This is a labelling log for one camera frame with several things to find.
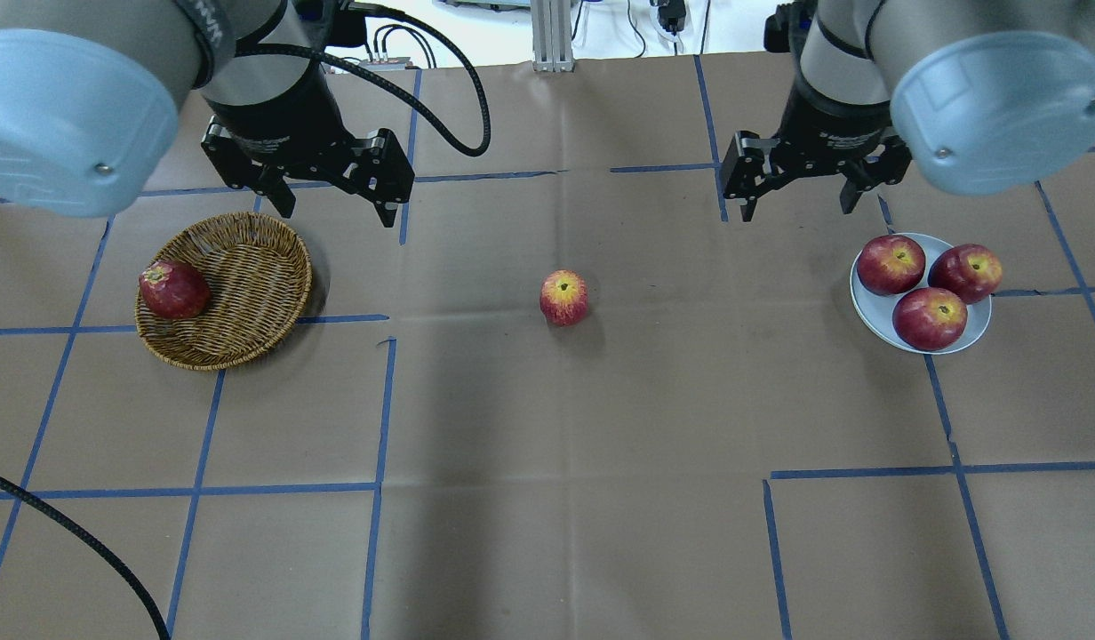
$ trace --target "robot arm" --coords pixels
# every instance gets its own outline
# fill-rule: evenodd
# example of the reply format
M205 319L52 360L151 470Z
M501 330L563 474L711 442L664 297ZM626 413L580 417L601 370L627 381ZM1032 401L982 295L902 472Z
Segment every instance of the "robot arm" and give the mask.
M791 49L796 75L777 133L741 130L723 161L747 221L798 178L843 174L848 214L912 158L934 186L982 195L1095 144L1095 0L795 2L766 48Z
M327 18L337 5L323 0ZM365 30L353 18L337 24ZM312 44L288 0L0 0L0 195L65 215L116 214L199 88L215 113L203 149L228 186L289 215L284 179L324 180L393 226L413 168L392 130L354 137L318 61L232 57L253 45Z

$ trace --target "wicker basket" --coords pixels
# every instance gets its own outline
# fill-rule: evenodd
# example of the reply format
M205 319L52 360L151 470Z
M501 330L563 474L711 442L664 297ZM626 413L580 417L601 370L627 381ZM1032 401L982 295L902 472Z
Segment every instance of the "wicker basket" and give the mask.
M209 307L187 320L153 316L137 292L137 333L161 361L193 372L254 359L295 327L311 292L311 259L291 227L238 212L203 219L154 260L192 264L211 288Z

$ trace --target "metal post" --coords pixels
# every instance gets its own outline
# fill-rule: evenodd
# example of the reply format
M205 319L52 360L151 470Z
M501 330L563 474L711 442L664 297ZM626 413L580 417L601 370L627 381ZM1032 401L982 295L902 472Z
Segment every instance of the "metal post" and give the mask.
M572 56L570 2L531 0L531 60L534 70L574 70Z

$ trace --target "basket rim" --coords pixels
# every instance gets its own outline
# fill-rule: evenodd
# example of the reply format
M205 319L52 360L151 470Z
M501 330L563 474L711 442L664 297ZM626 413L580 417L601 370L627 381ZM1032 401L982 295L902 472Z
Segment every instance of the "basket rim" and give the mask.
M285 336L287 336L287 333L289 333L291 329L295 328L297 321L299 321L300 315L302 315L303 309L307 308L307 300L309 298L309 295L311 294L311 287L312 287L313 272L311 266L311 254L309 254L309 251L307 250L307 243L303 242L303 239L302 237L299 236L299 232L297 232L295 228L285 222L284 219L278 219L274 215L258 214L257 212L254 210L227 212L227 214L214 215L210 216L209 218L201 219L198 222L189 224L188 227L185 227L185 229L183 229L181 232L177 232L177 235L173 236L169 240L169 242L165 242L160 248L160 250L157 251L157 254L153 254L153 260L149 261L149 264L157 262L157 260L165 260L165 252L169 250L170 247L173 247L173 244L175 243L186 242L186 240L188 240L188 238L191 237L191 231L193 231L197 227L204 226L204 224L210 224L211 221L214 221L214 219L231 219L231 221L239 221L239 219L266 219L268 224L275 224L276 229L278 229L279 233L289 235L290 238L295 239L296 250L295 252L292 252L291 255L299 258L300 262L303 263L304 273L307 273L307 276L302 279L303 283L302 286L300 286L299 299L297 299L295 304L295 311L287 319L284 320L283 324L280 324L280 327L278 328L278 331L275 332L275 335L268 336L268 339L264 341L260 346L245 354L235 356L233 359L224 359L221 362L217 362L217 364L214 365L192 365L189 364L189 362L175 359L175 357L171 357L169 355L161 353L160 351L154 348L152 344L149 343L149 339L147 339L143 332L145 329L147 329L147 325L142 325L143 322L140 319L141 308L147 308L147 307L145 305L145 300L140 295L140 287L138 287L137 299L136 302L134 302L134 318L136 319L136 324L137 324L137 335L140 336L141 342L145 343L145 347L149 350L149 352L152 352L153 355L158 357L158 359L166 362L166 364L174 365L174 367L178 367L182 369L189 369L191 372L219 372L219 369L230 369L231 367L238 367L238 365L246 364L246 362L249 361L254 361L260 355L263 355L264 353L267 353L268 351L274 348L275 345L279 344L279 341L283 341Z

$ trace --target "red apple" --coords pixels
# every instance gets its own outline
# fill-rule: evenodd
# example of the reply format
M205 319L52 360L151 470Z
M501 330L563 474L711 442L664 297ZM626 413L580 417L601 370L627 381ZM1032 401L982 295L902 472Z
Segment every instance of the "red apple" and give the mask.
M982 244L958 244L934 261L926 281L955 292L963 302L979 302L1002 284L1002 261Z
M140 273L140 297L149 311L161 318L181 320L198 316L211 299L211 288L195 266L157 260Z
M575 271L552 273L540 288L540 311L552 324L575 324L588 315L588 284Z
M918 242L898 233L879 236L864 244L856 274L864 288L879 296L910 292L923 278L926 254Z
M955 344L966 331L966 304L954 293L922 287L899 299L891 313L896 333L920 351Z

